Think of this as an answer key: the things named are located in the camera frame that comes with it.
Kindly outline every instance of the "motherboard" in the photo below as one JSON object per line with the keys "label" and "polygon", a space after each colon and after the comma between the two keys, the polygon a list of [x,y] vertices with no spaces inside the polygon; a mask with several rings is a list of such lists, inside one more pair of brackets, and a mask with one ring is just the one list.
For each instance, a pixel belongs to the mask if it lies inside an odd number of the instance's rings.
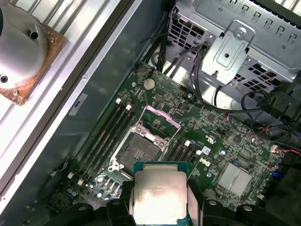
{"label": "motherboard", "polygon": [[97,209],[133,180],[137,161],[188,163],[208,199],[231,210],[255,204],[280,153],[242,123],[204,108],[195,95],[140,63],[95,126],[47,206],[59,213],[84,202]]}

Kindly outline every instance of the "green circuit board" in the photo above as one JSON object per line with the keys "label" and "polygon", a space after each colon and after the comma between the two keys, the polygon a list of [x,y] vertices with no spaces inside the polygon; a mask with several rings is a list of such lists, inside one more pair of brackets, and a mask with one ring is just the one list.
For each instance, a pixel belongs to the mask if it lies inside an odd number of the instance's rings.
{"label": "green circuit board", "polygon": [[[149,81],[149,79],[152,83],[146,84],[146,80]],[[120,101],[119,105],[123,108],[130,105],[130,113],[114,115],[120,108],[120,106],[116,107],[116,100]],[[232,210],[240,204],[255,204],[258,194],[264,188],[272,172],[268,169],[269,166],[277,165],[281,160],[281,155],[270,153],[271,144],[259,140],[255,135],[242,135],[232,129],[226,120],[226,114],[203,108],[190,91],[143,63],[126,79],[79,152],[73,165],[74,172],[79,175],[77,180],[78,178],[86,178],[86,181],[93,180],[94,177],[101,175],[118,181],[119,185],[124,180],[131,180],[130,176],[121,175],[119,172],[109,173],[107,167],[111,155],[130,126],[139,121],[147,105],[165,112],[181,125],[178,133],[169,141],[167,153],[163,155],[161,151],[158,151],[153,161],[158,159],[187,161],[188,177],[196,180],[205,196],[220,201]],[[145,111],[141,121],[152,134],[162,138],[171,138],[177,131],[176,127],[164,117],[149,111]],[[235,120],[233,123],[239,131],[251,133],[250,129],[242,123]],[[126,153],[129,144],[130,141],[126,140],[119,154]],[[249,178],[246,188],[240,195],[222,186],[221,181],[225,178],[221,176],[229,164],[236,167],[236,172],[239,170],[239,173]],[[71,186],[70,182],[64,183],[68,184],[64,189]],[[79,192],[80,186],[75,182],[73,184],[73,190]],[[103,185],[100,183],[99,186],[96,184],[93,189],[87,188],[89,194],[95,197],[102,189],[101,186]],[[58,206],[56,200],[59,200],[61,196],[62,194],[56,195],[51,205]],[[86,198],[86,202],[90,202],[91,199],[93,200],[91,197]]]}

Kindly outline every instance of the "white connector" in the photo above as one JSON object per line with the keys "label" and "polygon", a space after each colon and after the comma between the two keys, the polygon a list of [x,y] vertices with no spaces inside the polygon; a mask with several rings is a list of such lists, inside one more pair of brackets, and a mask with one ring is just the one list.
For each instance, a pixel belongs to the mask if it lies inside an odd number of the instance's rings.
{"label": "white connector", "polygon": [[73,176],[74,176],[74,173],[71,172],[68,174],[67,178],[71,179]]}
{"label": "white connector", "polygon": [[185,145],[186,147],[188,147],[188,146],[190,145],[190,143],[191,143],[190,140],[186,140],[184,145]]}
{"label": "white connector", "polygon": [[127,105],[126,110],[129,111],[131,110],[132,106],[131,105]]}
{"label": "white connector", "polygon": [[77,182],[77,184],[78,184],[79,186],[82,186],[84,182],[85,182],[85,181],[84,181],[83,179],[79,179],[79,181]]}
{"label": "white connector", "polygon": [[117,98],[115,102],[116,102],[117,105],[119,105],[121,103],[121,99]]}
{"label": "white connector", "polygon": [[271,148],[269,149],[269,151],[272,153],[277,153],[278,149],[279,149],[279,147],[277,145],[272,145]]}
{"label": "white connector", "polygon": [[196,151],[196,155],[200,156],[202,154],[202,151],[201,150],[197,150]]}

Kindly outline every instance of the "metal bracket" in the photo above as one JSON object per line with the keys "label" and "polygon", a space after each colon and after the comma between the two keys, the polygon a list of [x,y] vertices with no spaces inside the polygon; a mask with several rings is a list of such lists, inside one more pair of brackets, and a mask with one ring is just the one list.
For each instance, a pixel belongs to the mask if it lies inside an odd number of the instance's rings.
{"label": "metal bracket", "polygon": [[228,84],[246,60],[246,48],[253,36],[251,29],[233,22],[225,35],[217,38],[208,50],[202,71],[216,76],[221,83]]}

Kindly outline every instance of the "ram slot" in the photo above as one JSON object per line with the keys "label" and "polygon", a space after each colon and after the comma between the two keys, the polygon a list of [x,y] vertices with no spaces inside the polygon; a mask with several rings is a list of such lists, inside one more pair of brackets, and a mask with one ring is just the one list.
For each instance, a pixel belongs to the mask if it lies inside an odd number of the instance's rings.
{"label": "ram slot", "polygon": [[187,146],[182,145],[179,149],[179,151],[174,155],[173,160],[172,161],[180,161],[180,158],[183,154],[183,152],[185,152]]}
{"label": "ram slot", "polygon": [[182,155],[179,157],[177,161],[185,161],[186,156],[189,154],[189,152],[190,152],[190,148],[185,146],[184,150],[182,151]]}
{"label": "ram slot", "polygon": [[78,170],[81,172],[83,168],[89,164],[90,157],[92,156],[91,152],[95,149],[95,147],[99,144],[101,138],[103,137],[104,132],[106,129],[111,125],[112,122],[114,122],[115,117],[121,113],[120,108],[117,106],[114,108],[114,110],[110,113],[109,117],[104,123],[104,128],[100,129],[97,133],[97,135],[94,138],[94,141],[91,142],[90,146],[87,148],[86,152],[84,155],[81,157],[81,160],[79,162],[79,167]]}
{"label": "ram slot", "polygon": [[85,163],[85,166],[83,167],[82,173],[84,174],[87,169],[91,167],[91,165],[94,162],[95,156],[99,153],[100,147],[112,131],[114,127],[116,127],[116,122],[125,114],[125,107],[120,106],[120,108],[117,111],[117,114],[112,117],[109,124],[106,125],[106,127],[103,129],[101,136],[99,137],[97,143],[93,146],[92,151],[90,152],[90,155],[88,157],[88,161]]}
{"label": "ram slot", "polygon": [[94,178],[95,176],[97,176],[97,173],[99,172],[100,168],[103,166],[103,164],[108,159],[110,154],[113,153],[114,148],[120,143],[124,132],[127,130],[127,128],[131,124],[132,117],[133,117],[133,115],[129,114],[128,117],[124,120],[124,123],[120,126],[120,129],[118,131],[116,131],[115,136],[112,139],[112,142],[107,146],[107,148],[104,149],[103,155],[100,157],[100,160],[96,164],[95,169],[93,169],[93,174],[92,174],[91,178]]}
{"label": "ram slot", "polygon": [[166,157],[165,161],[171,161],[173,155],[177,152],[178,148],[182,145],[181,141],[178,141],[177,143],[175,143],[175,145],[173,146],[173,149],[170,151],[170,153],[168,154],[168,156]]}
{"label": "ram slot", "polygon": [[192,155],[194,154],[193,149],[189,148],[189,151],[187,153],[187,155],[184,157],[183,161],[189,161],[189,159],[192,157]]}
{"label": "ram slot", "polygon": [[85,177],[90,176],[91,171],[93,170],[95,165],[98,163],[100,157],[103,154],[103,149],[106,148],[110,144],[110,142],[112,141],[113,137],[116,134],[116,131],[118,131],[120,129],[121,125],[124,123],[127,116],[128,116],[127,110],[124,110],[122,112],[121,116],[114,122],[114,126],[112,127],[112,129],[110,131],[108,131],[108,133],[104,137],[103,142],[97,146],[97,153],[95,154],[92,163],[87,168],[87,170],[85,172]]}

